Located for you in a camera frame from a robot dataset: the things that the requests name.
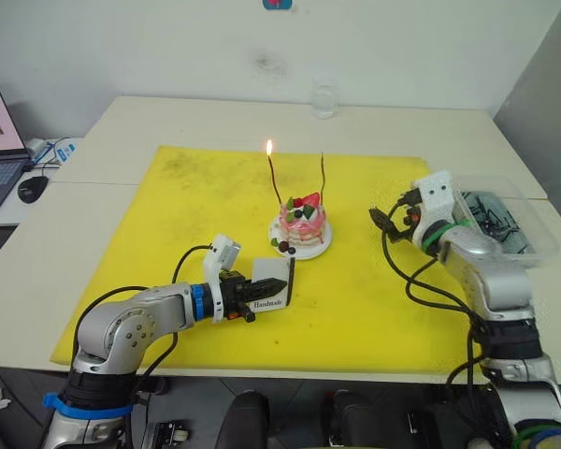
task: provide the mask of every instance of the blue ring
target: blue ring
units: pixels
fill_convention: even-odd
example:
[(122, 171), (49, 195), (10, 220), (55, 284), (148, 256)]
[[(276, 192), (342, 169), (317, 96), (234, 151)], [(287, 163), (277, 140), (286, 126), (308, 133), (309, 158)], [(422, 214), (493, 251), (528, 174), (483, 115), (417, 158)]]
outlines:
[(60, 414), (74, 419), (109, 419), (120, 418), (131, 413), (133, 405), (126, 405), (117, 409), (104, 409), (104, 410), (83, 410), (69, 407), (64, 404), (56, 393), (48, 393), (41, 400), (41, 403), (47, 409), (56, 409)]
[(195, 320), (204, 319), (204, 287), (199, 284), (191, 286), (191, 294), (195, 304)]

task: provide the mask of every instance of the white wall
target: white wall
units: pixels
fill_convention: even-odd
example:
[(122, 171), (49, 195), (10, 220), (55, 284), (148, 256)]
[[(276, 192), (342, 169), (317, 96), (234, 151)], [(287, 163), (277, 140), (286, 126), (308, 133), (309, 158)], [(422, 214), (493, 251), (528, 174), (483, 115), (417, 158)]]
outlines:
[(118, 94), (496, 113), (561, 0), (0, 0), (0, 85), (25, 134), (82, 136)]

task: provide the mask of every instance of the cake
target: cake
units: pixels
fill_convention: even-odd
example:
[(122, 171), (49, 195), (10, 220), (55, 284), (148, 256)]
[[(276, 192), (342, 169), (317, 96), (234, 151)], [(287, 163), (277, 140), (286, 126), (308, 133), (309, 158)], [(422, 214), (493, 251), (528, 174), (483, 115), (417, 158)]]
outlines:
[(269, 236), (270, 244), (287, 256), (309, 259), (322, 253), (330, 243), (331, 232), (320, 194), (290, 198), (282, 204)]

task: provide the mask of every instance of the floor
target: floor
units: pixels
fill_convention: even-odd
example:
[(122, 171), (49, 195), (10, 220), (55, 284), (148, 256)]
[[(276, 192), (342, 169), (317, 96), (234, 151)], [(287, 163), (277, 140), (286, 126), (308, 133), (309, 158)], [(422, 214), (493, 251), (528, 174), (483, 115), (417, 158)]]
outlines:
[[(58, 392), (65, 378), (62, 374), (24, 369), (0, 369), (5, 398), (12, 393), (26, 406), (35, 419), (43, 422), (47, 416), (41, 398), (48, 392)], [(369, 398), (374, 404), (379, 426), (386, 436), (386, 446), (400, 449), (416, 448), (409, 430), (407, 412), (428, 408), (437, 401), (435, 386), (421, 384), (384, 384), (291, 379), (244, 378), (168, 378), (170, 388), (165, 395), (151, 396), (149, 406), (137, 405), (133, 413), (134, 442), (141, 441), (148, 412), (149, 422), (182, 420), (191, 438), (181, 448), (213, 448), (226, 410), (235, 395), (257, 390), (268, 397), (272, 429), (269, 449), (296, 449), (324, 444), (319, 410), (324, 396), (338, 389), (350, 389)], [(445, 448), (464, 447), (468, 430), (456, 422), (449, 407), (430, 407), (436, 414)], [(0, 410), (0, 434), (9, 449), (36, 446), (40, 426), (15, 401)]]

